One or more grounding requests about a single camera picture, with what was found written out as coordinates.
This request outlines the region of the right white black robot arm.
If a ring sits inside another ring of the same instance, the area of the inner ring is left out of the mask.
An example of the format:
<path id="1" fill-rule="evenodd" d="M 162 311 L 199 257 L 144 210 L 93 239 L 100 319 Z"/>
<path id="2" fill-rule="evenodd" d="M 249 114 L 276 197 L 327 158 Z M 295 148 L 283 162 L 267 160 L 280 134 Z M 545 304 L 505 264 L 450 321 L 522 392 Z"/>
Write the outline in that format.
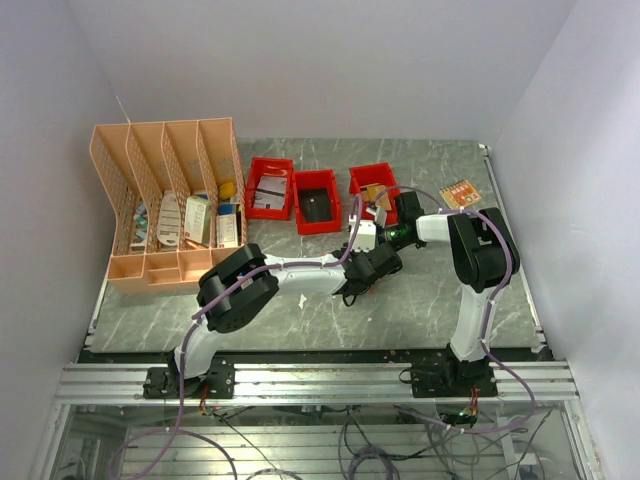
<path id="1" fill-rule="evenodd" d="M 401 249 L 441 242 L 450 246 L 455 274 L 462 285 L 454 333 L 439 357 L 410 369 L 416 396 L 492 395 L 490 336 L 503 290 L 519 271 L 520 256 L 502 212 L 438 210 L 425 214 L 417 193 L 394 198 L 397 224 L 379 239 Z"/>

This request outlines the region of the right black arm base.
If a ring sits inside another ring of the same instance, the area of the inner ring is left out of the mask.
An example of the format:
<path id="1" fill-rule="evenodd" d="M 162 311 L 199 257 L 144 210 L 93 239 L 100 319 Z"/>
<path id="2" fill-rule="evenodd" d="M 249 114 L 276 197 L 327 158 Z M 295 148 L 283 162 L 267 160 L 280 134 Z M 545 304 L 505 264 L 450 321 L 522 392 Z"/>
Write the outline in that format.
<path id="1" fill-rule="evenodd" d="M 411 388 L 414 398 L 495 397 L 498 389 L 493 369 L 486 360 L 457 360 L 412 364 L 399 374 L 402 384 Z"/>

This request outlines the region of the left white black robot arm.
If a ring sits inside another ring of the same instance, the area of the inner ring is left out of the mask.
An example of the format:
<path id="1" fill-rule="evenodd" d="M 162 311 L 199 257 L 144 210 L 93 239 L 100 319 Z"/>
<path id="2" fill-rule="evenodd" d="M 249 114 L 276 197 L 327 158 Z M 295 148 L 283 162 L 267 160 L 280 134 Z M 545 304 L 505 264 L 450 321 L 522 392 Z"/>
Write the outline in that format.
<path id="1" fill-rule="evenodd" d="M 200 278 L 199 310 L 168 362 L 166 389 L 182 397 L 196 395 L 221 338 L 249 325 L 277 295 L 322 293 L 355 300 L 402 266 L 388 244 L 368 252 L 343 247 L 320 257 L 299 258 L 265 254 L 256 244 L 242 247 Z"/>

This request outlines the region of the gold cards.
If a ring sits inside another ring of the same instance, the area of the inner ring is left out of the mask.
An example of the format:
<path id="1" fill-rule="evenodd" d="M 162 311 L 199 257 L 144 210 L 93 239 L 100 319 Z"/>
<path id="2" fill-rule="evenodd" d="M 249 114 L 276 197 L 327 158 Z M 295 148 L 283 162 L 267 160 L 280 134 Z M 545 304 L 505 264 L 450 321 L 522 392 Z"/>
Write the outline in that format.
<path id="1" fill-rule="evenodd" d="M 377 195 L 384 192 L 386 187 L 381 184 L 370 184 L 361 187 L 361 195 L 365 202 L 373 202 Z"/>

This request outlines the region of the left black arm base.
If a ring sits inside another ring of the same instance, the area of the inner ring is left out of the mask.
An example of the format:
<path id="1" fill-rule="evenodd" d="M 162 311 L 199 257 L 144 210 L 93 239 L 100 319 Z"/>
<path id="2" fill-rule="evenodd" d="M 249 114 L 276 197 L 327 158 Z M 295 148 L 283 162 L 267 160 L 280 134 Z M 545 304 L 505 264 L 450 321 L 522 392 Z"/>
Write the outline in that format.
<path id="1" fill-rule="evenodd" d="M 184 398 L 231 399 L 234 394 L 235 373 L 234 366 L 224 358 L 213 358 L 204 374 L 184 380 Z M 167 367 L 153 367 L 147 371 L 143 398 L 179 398 L 179 372 L 174 361 Z"/>

